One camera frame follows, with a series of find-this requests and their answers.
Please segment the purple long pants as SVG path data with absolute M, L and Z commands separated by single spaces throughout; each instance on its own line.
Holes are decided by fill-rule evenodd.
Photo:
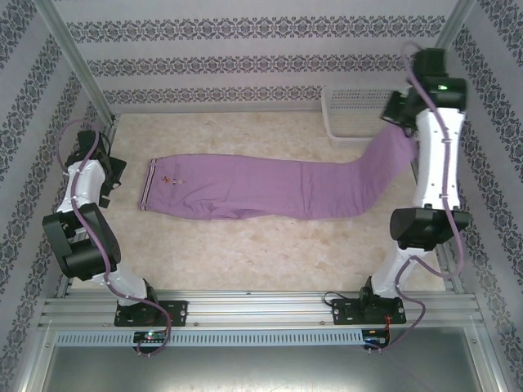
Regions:
M 351 218 L 367 212 L 416 156 L 414 141 L 389 125 L 348 163 L 227 154 L 153 158 L 139 208 L 202 221 Z

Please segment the white plastic mesh basket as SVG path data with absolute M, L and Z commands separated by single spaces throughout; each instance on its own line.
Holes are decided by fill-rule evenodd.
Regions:
M 387 123 L 380 119 L 393 88 L 324 86 L 320 103 L 331 146 L 349 148 L 370 142 Z

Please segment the grey metal panel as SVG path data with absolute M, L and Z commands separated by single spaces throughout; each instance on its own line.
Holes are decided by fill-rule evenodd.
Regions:
M 355 348 L 60 347 L 42 392 L 484 392 L 462 354 L 366 354 Z

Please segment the aluminium frame post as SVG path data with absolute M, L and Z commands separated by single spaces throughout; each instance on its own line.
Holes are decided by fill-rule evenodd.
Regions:
M 100 115 L 101 120 L 105 124 L 112 123 L 114 120 L 114 114 L 110 105 L 98 86 L 87 61 L 84 59 L 78 45 L 74 41 L 67 24 L 60 16 L 60 13 L 54 4 L 54 0 L 33 0 L 33 2 L 38 13 L 43 18 L 46 26 L 49 28 L 52 36 L 69 62 L 71 69 L 74 71 L 83 88 L 86 90 L 86 93 L 90 101 L 93 103 L 96 112 Z
M 436 48 L 450 49 L 475 4 L 476 0 L 457 0 L 454 9 L 451 11 L 449 18 L 445 22 L 436 40 Z

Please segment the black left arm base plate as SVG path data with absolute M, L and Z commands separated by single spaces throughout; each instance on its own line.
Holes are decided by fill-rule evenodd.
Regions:
M 169 314 L 173 327 L 186 325 L 187 301 L 160 301 L 159 306 Z M 143 303 L 131 306 L 117 305 L 114 325 L 116 327 L 166 327 L 167 317 L 156 307 Z

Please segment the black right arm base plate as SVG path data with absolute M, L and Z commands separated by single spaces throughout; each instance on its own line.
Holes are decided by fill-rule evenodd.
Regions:
M 332 300 L 335 325 L 406 324 L 403 301 L 397 297 L 361 300 L 355 298 Z

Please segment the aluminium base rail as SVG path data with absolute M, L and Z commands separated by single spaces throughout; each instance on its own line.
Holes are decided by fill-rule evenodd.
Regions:
M 451 291 L 408 292 L 409 323 L 420 327 L 470 327 L 485 321 L 473 294 Z M 187 301 L 188 329 L 332 328 L 332 310 L 322 292 L 173 291 L 160 290 L 159 299 Z M 44 302 L 39 327 L 54 330 L 114 328 L 116 301 L 101 290 L 72 289 L 62 298 Z

